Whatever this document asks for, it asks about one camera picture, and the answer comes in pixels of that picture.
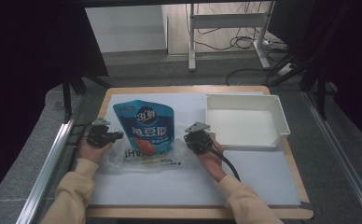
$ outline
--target beige sleeve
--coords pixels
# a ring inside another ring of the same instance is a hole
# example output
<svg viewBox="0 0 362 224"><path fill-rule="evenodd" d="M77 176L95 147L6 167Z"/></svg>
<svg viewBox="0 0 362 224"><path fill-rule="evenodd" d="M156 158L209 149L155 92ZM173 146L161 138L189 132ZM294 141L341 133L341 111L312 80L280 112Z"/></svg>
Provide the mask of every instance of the beige sleeve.
<svg viewBox="0 0 362 224"><path fill-rule="evenodd" d="M226 175L218 188L227 200L225 207L233 213L236 223L283 223L249 185L240 183L234 176Z"/></svg>
<svg viewBox="0 0 362 224"><path fill-rule="evenodd" d="M60 182L55 201L41 223L85 223L85 209L91 199L97 168L92 161L78 159L76 170L67 173Z"/></svg>

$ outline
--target white wall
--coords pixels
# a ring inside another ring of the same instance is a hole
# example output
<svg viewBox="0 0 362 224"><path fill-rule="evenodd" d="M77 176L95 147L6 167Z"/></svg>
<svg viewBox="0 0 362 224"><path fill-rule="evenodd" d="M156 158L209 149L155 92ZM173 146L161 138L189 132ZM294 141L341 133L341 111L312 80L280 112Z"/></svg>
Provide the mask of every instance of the white wall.
<svg viewBox="0 0 362 224"><path fill-rule="evenodd" d="M86 8L101 52L166 49L161 6Z"/></svg>

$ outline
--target snack pouch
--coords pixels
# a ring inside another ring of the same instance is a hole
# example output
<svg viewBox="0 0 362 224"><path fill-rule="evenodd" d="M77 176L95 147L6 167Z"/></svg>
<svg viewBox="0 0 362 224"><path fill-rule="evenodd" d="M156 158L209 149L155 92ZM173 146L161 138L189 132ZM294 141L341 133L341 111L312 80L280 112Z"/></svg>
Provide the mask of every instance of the snack pouch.
<svg viewBox="0 0 362 224"><path fill-rule="evenodd" d="M150 155L172 148L174 111L171 107L135 100L113 108L133 148Z"/></svg>

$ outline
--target gray floor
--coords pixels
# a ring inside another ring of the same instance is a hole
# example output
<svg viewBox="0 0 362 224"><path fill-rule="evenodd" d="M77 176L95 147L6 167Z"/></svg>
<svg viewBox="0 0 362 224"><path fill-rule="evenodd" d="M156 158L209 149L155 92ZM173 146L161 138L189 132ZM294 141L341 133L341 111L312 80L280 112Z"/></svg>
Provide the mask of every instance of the gray floor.
<svg viewBox="0 0 362 224"><path fill-rule="evenodd" d="M117 60L119 55L105 55L110 77L104 80L117 87L225 85L227 74L241 68L260 68L254 52L244 54L210 54L198 56L197 71L188 71L186 56L131 56ZM230 85L260 85L268 72L243 71L230 78ZM362 223L362 206L330 150L310 108L298 88L300 77L270 88L280 96L292 134L288 141L314 210L312 220L284 220L286 223ZM105 89L85 80L88 93L82 104L83 113L77 124L96 118ZM46 107L22 153L0 185L0 223L15 223L45 161L56 133L63 122L63 110L56 106L63 101L62 88L48 92ZM328 96L327 118L350 162L362 179L362 133L340 111ZM53 200L54 188L66 172L71 158L69 143L58 162L49 187L37 213L36 223ZM142 220L120 219L118 223L224 223L212 220ZM114 219L89 218L88 223L116 223Z"/></svg>

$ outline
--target wooden table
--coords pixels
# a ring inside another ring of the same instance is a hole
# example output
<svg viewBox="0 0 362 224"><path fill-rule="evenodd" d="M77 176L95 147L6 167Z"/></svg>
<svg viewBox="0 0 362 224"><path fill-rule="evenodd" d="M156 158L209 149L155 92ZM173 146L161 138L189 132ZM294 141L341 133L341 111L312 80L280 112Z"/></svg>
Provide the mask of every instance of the wooden table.
<svg viewBox="0 0 362 224"><path fill-rule="evenodd" d="M109 89L103 100L99 117L104 117L108 103L113 94L141 94L141 93L178 93L178 92L236 92L236 91L261 91L266 95L270 92L263 86L193 86L193 87L138 87L138 88L113 88ZM283 140L283 148L291 174L294 178L297 191L302 203L309 204L309 197L300 178L297 164L286 139ZM279 218L309 219L313 217L313 210L296 208L273 208L272 211ZM123 218L209 218L232 219L232 213L225 207L101 207L89 206L87 217L123 217Z"/></svg>

